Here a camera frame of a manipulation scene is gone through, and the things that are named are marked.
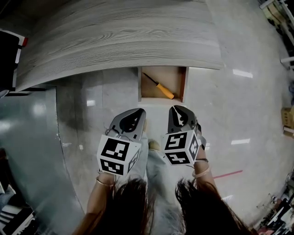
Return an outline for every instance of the red line on floor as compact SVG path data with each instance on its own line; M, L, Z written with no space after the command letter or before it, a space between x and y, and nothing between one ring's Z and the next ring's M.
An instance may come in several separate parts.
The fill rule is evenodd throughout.
M214 179L222 178L222 177L226 177L226 176L229 176L229 175L232 175L232 174L238 174L238 173L241 173L241 172L243 172L243 170L241 170L241 171L231 172L231 173L228 173L228 174L218 175L218 176L215 176Z

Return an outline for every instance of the black bracelet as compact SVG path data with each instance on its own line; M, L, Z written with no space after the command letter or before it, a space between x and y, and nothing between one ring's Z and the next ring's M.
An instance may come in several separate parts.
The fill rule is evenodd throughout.
M206 158L198 158L195 160L195 162L207 162L208 163L208 160Z

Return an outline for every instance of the screwdriver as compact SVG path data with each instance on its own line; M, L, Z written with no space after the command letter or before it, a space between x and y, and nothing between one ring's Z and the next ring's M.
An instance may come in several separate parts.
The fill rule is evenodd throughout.
M164 93L168 98L170 98L171 100L175 97L175 95L173 93L171 93L167 88L165 88L163 85L161 85L160 83L154 81L151 77L149 77L147 74L143 73L147 78L149 78L151 81L153 81L157 88L160 89L162 91L162 93Z

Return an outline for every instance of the orange screwdriver handle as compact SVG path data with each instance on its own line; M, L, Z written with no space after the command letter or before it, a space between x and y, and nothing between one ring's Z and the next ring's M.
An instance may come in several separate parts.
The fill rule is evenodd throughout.
M157 84L157 87L167 96L169 97L171 100L175 97L175 95L173 93L171 93L168 89L166 89L163 85L161 85L160 83Z

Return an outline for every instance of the white cube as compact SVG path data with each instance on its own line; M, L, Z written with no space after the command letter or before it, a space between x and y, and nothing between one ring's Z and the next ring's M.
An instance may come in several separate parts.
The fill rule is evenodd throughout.
M97 152L100 170L127 175L139 159L140 148L140 143L102 135Z
M193 165L201 141L194 130L165 134L161 146L171 165Z

